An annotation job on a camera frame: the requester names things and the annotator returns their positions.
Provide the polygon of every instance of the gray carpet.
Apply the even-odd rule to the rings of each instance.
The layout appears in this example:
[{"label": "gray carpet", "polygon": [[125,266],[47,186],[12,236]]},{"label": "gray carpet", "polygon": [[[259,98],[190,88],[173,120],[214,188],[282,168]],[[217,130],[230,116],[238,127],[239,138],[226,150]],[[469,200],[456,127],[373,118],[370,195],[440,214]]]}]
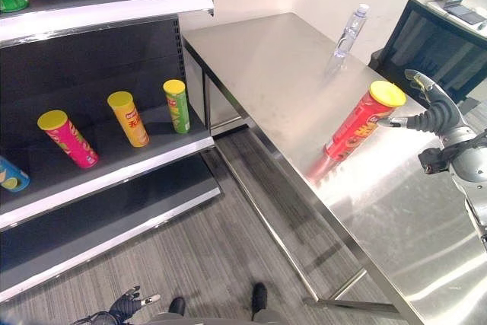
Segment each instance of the gray carpet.
[{"label": "gray carpet", "polygon": [[[217,141],[259,205],[323,295],[331,294],[358,268],[356,260],[323,227],[260,151],[247,130]],[[269,307],[294,324],[405,324],[303,305],[304,286],[242,196],[215,151],[205,154],[224,194],[165,226],[111,250],[90,263],[27,291],[0,311],[42,323],[68,323],[106,310],[135,284],[142,295],[162,300],[133,318],[139,324],[167,308],[172,297],[187,299],[188,316],[250,317],[254,282],[269,288]],[[344,299],[383,301],[365,279]]]}]

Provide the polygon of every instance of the store shelf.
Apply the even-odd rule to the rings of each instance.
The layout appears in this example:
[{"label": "store shelf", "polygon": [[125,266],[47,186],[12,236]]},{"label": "store shelf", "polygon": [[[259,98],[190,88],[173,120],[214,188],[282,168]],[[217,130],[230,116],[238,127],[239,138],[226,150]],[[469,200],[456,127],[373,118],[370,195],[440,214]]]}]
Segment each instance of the store shelf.
[{"label": "store shelf", "polygon": [[1,236],[0,301],[220,193],[199,155],[85,198]]},{"label": "store shelf", "polygon": [[97,164],[86,170],[75,165],[47,135],[27,149],[2,151],[2,156],[15,161],[30,175],[30,185],[18,193],[0,190],[0,229],[7,230],[214,144],[191,107],[191,130],[183,135],[174,132],[166,105],[146,110],[141,116],[150,138],[143,148],[129,144],[115,117],[81,130],[100,156]]},{"label": "store shelf", "polygon": [[0,14],[0,47],[113,27],[185,11],[212,10],[213,0],[29,0],[23,11]]}]

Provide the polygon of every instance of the stainless steel table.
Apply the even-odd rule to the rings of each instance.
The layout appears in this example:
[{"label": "stainless steel table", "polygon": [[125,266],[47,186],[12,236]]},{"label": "stainless steel table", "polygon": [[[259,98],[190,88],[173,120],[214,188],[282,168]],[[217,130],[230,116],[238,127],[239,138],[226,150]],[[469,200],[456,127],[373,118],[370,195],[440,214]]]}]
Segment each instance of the stainless steel table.
[{"label": "stainless steel table", "polygon": [[[411,324],[487,323],[485,248],[448,173],[427,176],[417,158],[424,148],[438,145],[435,136],[379,128],[318,184],[306,178],[323,144],[368,85],[381,79],[378,74],[350,56],[343,70],[326,78],[334,42],[295,14],[184,36],[203,75],[364,266],[328,300],[317,298],[301,273],[313,304],[385,315],[397,310]],[[209,80],[204,80],[207,90]],[[421,109],[409,100],[395,114]],[[205,115],[209,117],[208,105]],[[393,305],[336,300],[365,271]]]}]

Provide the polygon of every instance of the yellow lid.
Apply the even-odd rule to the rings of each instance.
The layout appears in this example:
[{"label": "yellow lid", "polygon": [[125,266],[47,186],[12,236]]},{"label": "yellow lid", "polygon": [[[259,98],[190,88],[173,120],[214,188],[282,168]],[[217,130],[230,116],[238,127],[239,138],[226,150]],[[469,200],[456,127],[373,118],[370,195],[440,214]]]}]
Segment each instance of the yellow lid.
[{"label": "yellow lid", "polygon": [[369,88],[371,96],[386,107],[401,107],[406,102],[406,95],[393,83],[377,80]]},{"label": "yellow lid", "polygon": [[14,188],[17,188],[19,186],[19,180],[15,177],[8,178],[5,182],[3,182],[1,185],[4,188],[7,188],[8,190],[12,190]]},{"label": "yellow lid", "polygon": [[113,109],[124,107],[134,101],[134,98],[128,91],[116,91],[110,94],[107,99],[108,104]]},{"label": "yellow lid", "polygon": [[186,85],[181,80],[170,79],[164,83],[162,88],[168,94],[179,94],[184,92]]},{"label": "yellow lid", "polygon": [[45,112],[37,120],[37,125],[44,131],[50,131],[51,129],[58,129],[66,123],[68,115],[62,110],[50,110]]}]

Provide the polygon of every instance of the shoe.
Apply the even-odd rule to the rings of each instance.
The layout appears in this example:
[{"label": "shoe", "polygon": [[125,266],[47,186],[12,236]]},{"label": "shoe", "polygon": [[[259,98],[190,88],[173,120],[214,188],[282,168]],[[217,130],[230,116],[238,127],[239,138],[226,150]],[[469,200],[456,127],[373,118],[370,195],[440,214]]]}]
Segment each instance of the shoe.
[{"label": "shoe", "polygon": [[256,313],[267,307],[267,288],[259,282],[252,290],[252,320]]},{"label": "shoe", "polygon": [[186,309],[186,301],[182,297],[176,297],[169,305],[169,311],[173,314],[179,314],[184,316],[184,310]]}]

